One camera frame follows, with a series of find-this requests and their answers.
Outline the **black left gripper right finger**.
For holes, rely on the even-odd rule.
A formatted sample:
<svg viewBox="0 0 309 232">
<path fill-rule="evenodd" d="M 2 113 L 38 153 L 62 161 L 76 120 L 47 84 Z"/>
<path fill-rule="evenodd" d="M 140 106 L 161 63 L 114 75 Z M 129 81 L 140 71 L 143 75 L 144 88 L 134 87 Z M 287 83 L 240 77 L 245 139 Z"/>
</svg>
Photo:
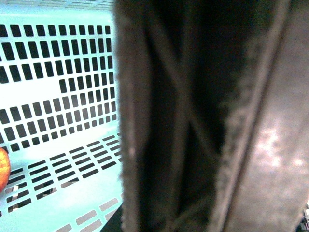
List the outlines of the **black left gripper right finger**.
<svg viewBox="0 0 309 232">
<path fill-rule="evenodd" d="M 309 198 L 309 3 L 262 4 L 226 104 L 210 232 L 293 232 Z"/>
</svg>

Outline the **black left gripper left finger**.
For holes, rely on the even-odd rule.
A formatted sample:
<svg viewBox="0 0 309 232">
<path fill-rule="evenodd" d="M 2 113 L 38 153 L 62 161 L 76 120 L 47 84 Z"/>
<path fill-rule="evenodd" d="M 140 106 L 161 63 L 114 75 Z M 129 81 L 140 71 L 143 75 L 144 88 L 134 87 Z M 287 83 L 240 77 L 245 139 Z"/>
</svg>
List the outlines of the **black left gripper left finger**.
<svg viewBox="0 0 309 232">
<path fill-rule="evenodd" d="M 125 232 L 221 232 L 225 0 L 115 4 Z"/>
</svg>

